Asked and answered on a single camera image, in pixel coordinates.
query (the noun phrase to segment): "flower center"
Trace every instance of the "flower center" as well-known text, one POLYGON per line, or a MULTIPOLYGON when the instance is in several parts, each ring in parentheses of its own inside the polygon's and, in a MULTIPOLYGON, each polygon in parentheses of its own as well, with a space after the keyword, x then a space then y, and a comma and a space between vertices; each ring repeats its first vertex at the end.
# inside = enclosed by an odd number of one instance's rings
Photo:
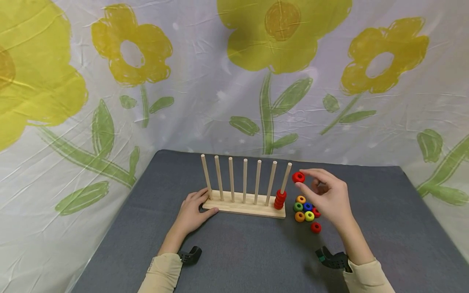
POLYGON ((9 86, 16 76, 15 63, 10 53, 0 46, 0 90, 9 86))
POLYGON ((380 55, 376 56, 371 62, 368 64, 366 68, 366 76, 369 78, 375 78, 381 74, 383 74, 393 63, 394 55, 389 52, 381 53, 380 55))
POLYGON ((277 1, 265 14, 264 25, 267 33, 277 41, 291 38, 300 25, 301 12, 295 5, 277 1))
POLYGON ((121 54, 124 61, 135 68, 145 65, 145 57, 135 43, 125 40, 121 43, 121 54))

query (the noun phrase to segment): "white cloth backdrop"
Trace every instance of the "white cloth backdrop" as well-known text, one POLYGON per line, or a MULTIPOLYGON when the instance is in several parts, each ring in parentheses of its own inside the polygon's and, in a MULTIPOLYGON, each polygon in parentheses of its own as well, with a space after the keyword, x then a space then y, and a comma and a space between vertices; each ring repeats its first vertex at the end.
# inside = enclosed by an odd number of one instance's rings
POLYGON ((0 291, 69 291, 160 149, 400 165, 469 259, 467 1, 122 1, 0 2, 0 291))

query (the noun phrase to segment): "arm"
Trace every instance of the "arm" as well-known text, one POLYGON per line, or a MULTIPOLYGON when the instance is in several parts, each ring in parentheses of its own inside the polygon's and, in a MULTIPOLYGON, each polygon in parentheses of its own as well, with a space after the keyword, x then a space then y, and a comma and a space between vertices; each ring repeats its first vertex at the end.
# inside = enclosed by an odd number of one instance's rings
POLYGON ((395 293, 355 221, 347 184, 324 169, 300 170, 314 177, 311 189, 295 185, 332 222, 344 243, 352 273, 344 272, 350 293, 395 293))
POLYGON ((218 212, 217 208, 204 213, 199 206, 208 198, 207 189, 187 195, 179 214, 158 251, 151 261, 138 293, 172 293, 179 279, 182 262, 177 255, 186 236, 218 212))

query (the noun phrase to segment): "wooden base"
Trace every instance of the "wooden base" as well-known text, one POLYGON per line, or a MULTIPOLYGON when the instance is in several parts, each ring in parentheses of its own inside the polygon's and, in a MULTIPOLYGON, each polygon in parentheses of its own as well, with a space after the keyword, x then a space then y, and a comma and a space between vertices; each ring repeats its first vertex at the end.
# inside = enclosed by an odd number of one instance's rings
POLYGON ((234 193, 234 202, 231 201, 231 191, 223 191, 224 201, 220 200, 220 191, 212 190, 211 199, 208 199, 202 208, 208 210, 211 208, 218 208, 220 211, 246 214, 260 217, 269 218, 285 218, 285 206, 281 210, 273 207, 275 197, 271 196, 269 205, 265 206, 265 199, 267 196, 258 195, 257 204, 254 204, 254 194, 246 193, 246 203, 242 203, 242 193, 234 193))

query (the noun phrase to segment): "black wrist strap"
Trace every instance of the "black wrist strap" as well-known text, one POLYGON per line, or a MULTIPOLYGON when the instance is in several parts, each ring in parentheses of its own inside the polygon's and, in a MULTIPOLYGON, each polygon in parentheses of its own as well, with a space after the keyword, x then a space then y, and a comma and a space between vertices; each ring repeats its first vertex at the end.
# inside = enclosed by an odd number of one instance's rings
POLYGON ((339 252, 334 255, 327 249, 326 246, 316 250, 316 256, 319 261, 326 267, 331 269, 345 269, 346 272, 352 273, 352 268, 348 265, 348 256, 339 252))
POLYGON ((179 251, 177 254, 181 259, 182 264, 196 264, 202 254, 202 250, 199 246, 194 246, 189 253, 179 251))

